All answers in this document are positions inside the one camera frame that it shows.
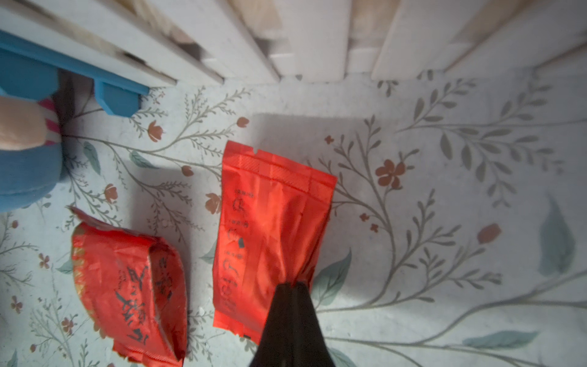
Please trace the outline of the red tea bag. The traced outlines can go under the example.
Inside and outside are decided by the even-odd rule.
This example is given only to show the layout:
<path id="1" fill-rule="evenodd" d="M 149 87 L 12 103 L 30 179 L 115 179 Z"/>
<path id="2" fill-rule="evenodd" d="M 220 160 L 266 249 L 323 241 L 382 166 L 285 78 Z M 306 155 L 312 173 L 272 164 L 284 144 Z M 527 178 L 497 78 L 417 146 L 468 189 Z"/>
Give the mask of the red tea bag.
<path id="1" fill-rule="evenodd" d="M 214 327 L 260 343 L 276 287 L 313 283 L 336 184 L 331 174 L 227 142 L 212 264 Z"/>
<path id="2" fill-rule="evenodd" d="M 76 291 L 114 352 L 145 366 L 182 366 L 188 322 L 178 251 L 161 237 L 70 211 L 80 221 L 71 249 Z"/>

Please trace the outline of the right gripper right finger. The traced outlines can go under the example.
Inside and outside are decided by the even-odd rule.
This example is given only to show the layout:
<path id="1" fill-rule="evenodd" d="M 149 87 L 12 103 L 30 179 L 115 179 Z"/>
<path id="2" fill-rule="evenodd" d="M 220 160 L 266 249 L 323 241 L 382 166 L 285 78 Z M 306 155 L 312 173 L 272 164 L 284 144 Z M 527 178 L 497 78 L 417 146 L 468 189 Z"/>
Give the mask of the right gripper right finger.
<path id="1" fill-rule="evenodd" d="M 293 289 L 293 366 L 334 366 L 304 283 Z"/>

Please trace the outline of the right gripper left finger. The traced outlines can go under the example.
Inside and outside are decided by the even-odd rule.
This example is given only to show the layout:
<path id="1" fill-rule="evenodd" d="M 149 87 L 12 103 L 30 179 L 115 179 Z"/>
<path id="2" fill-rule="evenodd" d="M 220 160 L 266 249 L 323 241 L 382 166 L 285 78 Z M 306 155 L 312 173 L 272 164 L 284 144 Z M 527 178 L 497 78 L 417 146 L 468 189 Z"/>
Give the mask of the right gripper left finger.
<path id="1" fill-rule="evenodd" d="M 276 287 L 261 341 L 250 366 L 292 366 L 290 284 Z"/>

